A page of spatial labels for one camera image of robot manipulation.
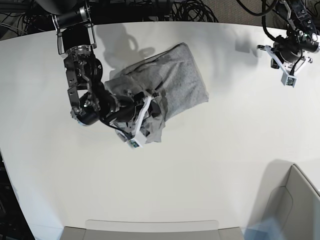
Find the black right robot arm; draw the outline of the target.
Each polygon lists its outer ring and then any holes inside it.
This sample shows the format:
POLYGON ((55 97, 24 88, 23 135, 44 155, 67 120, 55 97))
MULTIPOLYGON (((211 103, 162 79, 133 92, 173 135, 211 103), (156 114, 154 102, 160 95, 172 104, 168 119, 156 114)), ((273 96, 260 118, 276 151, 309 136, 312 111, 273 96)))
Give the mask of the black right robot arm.
POLYGON ((105 88, 103 66, 94 54, 97 42, 86 1, 39 0, 38 4, 52 16, 58 54, 64 58, 71 116, 85 126, 101 121, 125 141, 145 140, 141 126, 157 95, 129 91, 117 95, 105 88))

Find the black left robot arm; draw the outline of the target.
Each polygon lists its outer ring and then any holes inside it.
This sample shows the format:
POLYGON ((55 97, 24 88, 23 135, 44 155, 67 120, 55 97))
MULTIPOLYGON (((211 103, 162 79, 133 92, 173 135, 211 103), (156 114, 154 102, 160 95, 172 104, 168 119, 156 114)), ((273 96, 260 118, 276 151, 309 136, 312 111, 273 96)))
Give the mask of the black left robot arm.
POLYGON ((274 43, 270 51, 279 59, 279 63, 274 58, 272 59, 271 65, 275 68, 291 64, 289 74, 293 76, 299 62, 306 59, 306 52, 316 53, 319 51, 320 42, 317 28, 301 0, 274 0, 270 5, 267 5, 267 2, 263 0, 261 12, 250 10, 240 0, 237 3, 250 15, 261 18, 265 35, 274 43), (267 15, 272 11, 276 11, 286 22, 286 37, 274 36, 268 31, 267 15))

